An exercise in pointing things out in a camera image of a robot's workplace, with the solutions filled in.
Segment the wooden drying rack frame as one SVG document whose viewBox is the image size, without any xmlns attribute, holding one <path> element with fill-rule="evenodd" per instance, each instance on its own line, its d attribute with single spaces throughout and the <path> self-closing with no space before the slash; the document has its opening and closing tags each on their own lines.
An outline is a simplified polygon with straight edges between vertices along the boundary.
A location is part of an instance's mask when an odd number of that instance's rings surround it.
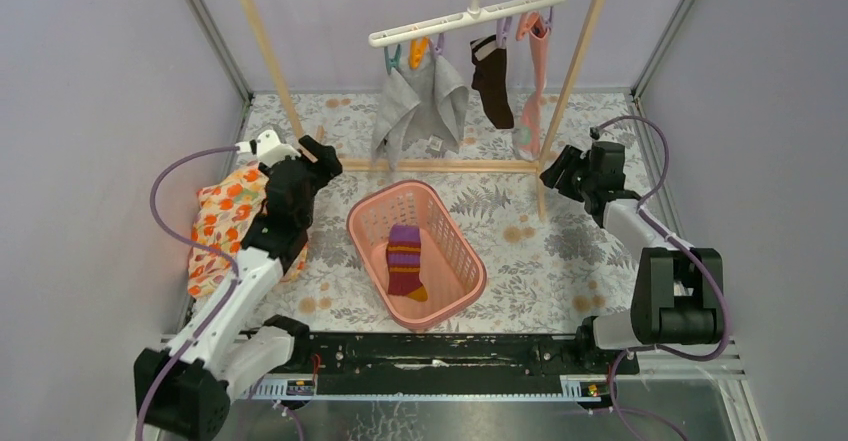
<svg viewBox="0 0 848 441">
<path fill-rule="evenodd" d="M 265 29 L 259 9 L 254 0 L 239 0 L 248 24 L 253 32 L 260 53 L 276 88 L 280 104 L 284 109 L 293 134 L 301 137 L 305 134 L 303 125 L 293 98 L 290 94 L 282 67 L 276 57 L 270 38 Z M 545 167 L 553 141 L 564 119 L 573 86 L 581 71 L 583 61 L 597 25 L 605 0 L 591 0 L 580 35 L 574 49 L 559 99 L 541 146 L 539 158 L 534 161 L 523 160 L 472 160 L 472 159 L 407 159 L 398 162 L 396 169 L 402 172 L 438 172 L 438 173 L 514 173 L 540 174 Z"/>
</svg>

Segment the white plastic clip hanger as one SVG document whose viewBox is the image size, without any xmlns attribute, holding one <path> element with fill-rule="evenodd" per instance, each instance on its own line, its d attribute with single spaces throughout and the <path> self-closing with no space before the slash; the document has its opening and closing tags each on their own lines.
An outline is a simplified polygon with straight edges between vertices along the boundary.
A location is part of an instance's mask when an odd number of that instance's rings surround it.
<svg viewBox="0 0 848 441">
<path fill-rule="evenodd" d="M 511 0 L 482 6 L 481 0 L 470 0 L 465 11 L 419 21 L 368 35 L 372 48 L 388 47 L 422 37 L 444 34 L 449 31 L 472 27 L 507 17 L 553 7 L 567 0 Z"/>
</svg>

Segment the pink clothespin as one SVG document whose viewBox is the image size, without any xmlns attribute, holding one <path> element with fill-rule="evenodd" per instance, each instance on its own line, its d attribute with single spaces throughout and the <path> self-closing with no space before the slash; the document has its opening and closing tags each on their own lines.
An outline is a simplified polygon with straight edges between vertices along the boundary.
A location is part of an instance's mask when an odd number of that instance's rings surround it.
<svg viewBox="0 0 848 441">
<path fill-rule="evenodd" d="M 518 27 L 516 28 L 515 39 L 523 40 L 530 35 L 543 35 L 544 22 L 538 11 L 525 12 L 520 16 Z"/>
</svg>

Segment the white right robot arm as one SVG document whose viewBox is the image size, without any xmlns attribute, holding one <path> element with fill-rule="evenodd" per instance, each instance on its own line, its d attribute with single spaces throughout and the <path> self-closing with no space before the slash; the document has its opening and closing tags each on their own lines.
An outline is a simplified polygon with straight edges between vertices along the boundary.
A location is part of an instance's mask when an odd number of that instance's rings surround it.
<svg viewBox="0 0 848 441">
<path fill-rule="evenodd" d="M 723 263 L 711 248 L 681 240 L 625 186 L 625 148 L 595 141 L 587 151 L 566 146 L 540 179 L 547 188 L 583 204 L 638 263 L 629 309 L 586 318 L 573 347 L 575 363 L 597 373 L 613 350 L 656 347 L 673 354 L 682 345 L 728 344 Z"/>
</svg>

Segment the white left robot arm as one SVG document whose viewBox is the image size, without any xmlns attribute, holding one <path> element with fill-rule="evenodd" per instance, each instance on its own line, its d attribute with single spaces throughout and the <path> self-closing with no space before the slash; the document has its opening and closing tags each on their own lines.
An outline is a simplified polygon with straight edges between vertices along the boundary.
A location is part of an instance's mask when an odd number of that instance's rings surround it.
<svg viewBox="0 0 848 441">
<path fill-rule="evenodd" d="M 295 145 L 273 130 L 230 151 L 251 154 L 267 182 L 265 200 L 235 254 L 207 247 L 229 271 L 197 318 L 159 349 L 144 349 L 134 363 L 136 425 L 186 440 L 212 440 L 230 407 L 272 369 L 296 372 L 309 362 L 307 341 L 275 324 L 233 344 L 244 320 L 296 265 L 308 242 L 317 193 L 343 171 L 336 149 L 309 135 Z"/>
</svg>

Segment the purple striped sock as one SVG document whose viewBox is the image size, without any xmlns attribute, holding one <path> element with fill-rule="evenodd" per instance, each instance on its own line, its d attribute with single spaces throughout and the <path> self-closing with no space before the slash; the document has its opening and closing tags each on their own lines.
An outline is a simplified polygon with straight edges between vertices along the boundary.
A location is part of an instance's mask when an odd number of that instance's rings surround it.
<svg viewBox="0 0 848 441">
<path fill-rule="evenodd" d="M 389 231 L 385 249 L 389 284 L 387 292 L 418 302 L 429 295 L 420 279 L 422 243 L 417 226 L 396 224 Z"/>
</svg>

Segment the pink plastic laundry basket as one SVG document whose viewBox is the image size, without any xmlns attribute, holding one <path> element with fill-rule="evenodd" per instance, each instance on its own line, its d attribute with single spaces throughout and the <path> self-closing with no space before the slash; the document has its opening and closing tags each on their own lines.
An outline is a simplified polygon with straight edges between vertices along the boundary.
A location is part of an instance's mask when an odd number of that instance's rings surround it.
<svg viewBox="0 0 848 441">
<path fill-rule="evenodd" d="M 437 192 L 395 183 L 350 210 L 347 230 L 390 315 L 424 331 L 473 304 L 487 284 L 483 261 Z"/>
</svg>

